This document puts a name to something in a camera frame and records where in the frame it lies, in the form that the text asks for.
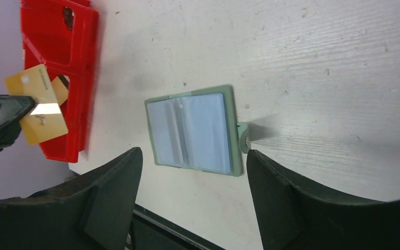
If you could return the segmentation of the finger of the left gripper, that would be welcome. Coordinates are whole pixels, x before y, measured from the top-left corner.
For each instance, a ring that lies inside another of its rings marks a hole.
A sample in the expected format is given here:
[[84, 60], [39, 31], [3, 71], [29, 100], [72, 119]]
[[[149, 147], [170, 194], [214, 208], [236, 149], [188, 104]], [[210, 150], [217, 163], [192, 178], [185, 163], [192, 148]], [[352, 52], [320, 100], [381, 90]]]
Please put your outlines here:
[[19, 121], [35, 106], [30, 96], [0, 95], [0, 152], [14, 144], [21, 132]]

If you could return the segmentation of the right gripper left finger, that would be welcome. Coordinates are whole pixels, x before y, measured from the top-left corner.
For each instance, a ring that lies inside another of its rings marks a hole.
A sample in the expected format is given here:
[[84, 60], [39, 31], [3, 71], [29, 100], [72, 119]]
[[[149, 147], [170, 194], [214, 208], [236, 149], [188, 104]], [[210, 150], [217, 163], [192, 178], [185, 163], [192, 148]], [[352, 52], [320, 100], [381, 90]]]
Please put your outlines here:
[[0, 249], [124, 249], [143, 167], [134, 147], [29, 197], [0, 200]]

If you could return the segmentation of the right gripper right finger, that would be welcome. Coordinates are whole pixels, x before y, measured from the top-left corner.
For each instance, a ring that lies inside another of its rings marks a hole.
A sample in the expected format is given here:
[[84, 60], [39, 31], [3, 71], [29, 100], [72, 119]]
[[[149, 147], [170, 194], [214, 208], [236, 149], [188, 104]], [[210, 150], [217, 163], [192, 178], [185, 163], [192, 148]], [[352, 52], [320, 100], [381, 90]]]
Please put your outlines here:
[[253, 149], [246, 166], [264, 249], [400, 249], [400, 200], [335, 190]]

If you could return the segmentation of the tan gold card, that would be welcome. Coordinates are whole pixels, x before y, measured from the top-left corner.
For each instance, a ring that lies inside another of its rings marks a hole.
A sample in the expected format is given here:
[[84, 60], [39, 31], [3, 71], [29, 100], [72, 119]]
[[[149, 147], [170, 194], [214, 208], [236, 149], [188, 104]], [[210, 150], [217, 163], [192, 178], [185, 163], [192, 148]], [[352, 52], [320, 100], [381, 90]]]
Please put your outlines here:
[[8, 76], [4, 83], [9, 95], [28, 96], [35, 102], [35, 106], [20, 120], [28, 144], [40, 144], [68, 133], [44, 64]]

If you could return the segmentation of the green card holder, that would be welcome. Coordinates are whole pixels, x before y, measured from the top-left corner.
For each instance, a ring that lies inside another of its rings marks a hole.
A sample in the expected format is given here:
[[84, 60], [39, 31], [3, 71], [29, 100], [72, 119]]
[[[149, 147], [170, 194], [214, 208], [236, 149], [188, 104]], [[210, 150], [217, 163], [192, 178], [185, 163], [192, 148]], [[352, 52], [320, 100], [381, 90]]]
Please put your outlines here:
[[249, 125], [237, 120], [231, 85], [150, 98], [144, 106], [156, 165], [243, 174]]

